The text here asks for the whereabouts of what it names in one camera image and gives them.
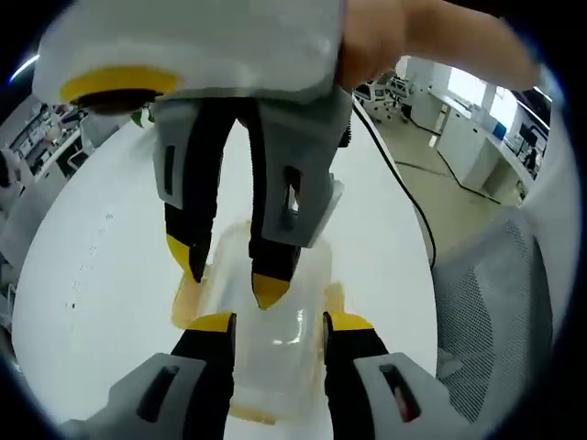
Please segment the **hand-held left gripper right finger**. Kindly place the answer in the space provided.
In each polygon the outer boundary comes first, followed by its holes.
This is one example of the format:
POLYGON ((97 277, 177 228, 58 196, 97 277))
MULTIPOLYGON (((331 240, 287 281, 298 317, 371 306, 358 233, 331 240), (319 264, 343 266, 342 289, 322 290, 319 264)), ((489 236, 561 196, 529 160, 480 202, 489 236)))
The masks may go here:
POLYGON ((372 324, 325 312, 325 394, 336 439, 460 439, 466 419, 449 392, 403 353, 390 353, 372 324))

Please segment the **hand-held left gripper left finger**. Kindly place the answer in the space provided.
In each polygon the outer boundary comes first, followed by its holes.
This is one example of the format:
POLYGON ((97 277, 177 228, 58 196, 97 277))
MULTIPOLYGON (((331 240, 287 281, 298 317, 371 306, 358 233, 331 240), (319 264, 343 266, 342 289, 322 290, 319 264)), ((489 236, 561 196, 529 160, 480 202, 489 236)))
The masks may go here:
POLYGON ((67 439, 222 439, 234 392, 237 315, 201 316, 109 390, 105 407, 61 426, 67 439))

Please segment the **person's right hand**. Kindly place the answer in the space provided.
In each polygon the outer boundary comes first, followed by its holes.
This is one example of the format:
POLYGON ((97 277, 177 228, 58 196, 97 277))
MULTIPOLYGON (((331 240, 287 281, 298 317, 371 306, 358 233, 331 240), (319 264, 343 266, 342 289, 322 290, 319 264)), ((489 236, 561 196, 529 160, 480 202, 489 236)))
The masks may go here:
POLYGON ((389 71, 404 55, 409 6, 400 0, 346 3, 337 83, 346 90, 389 71))

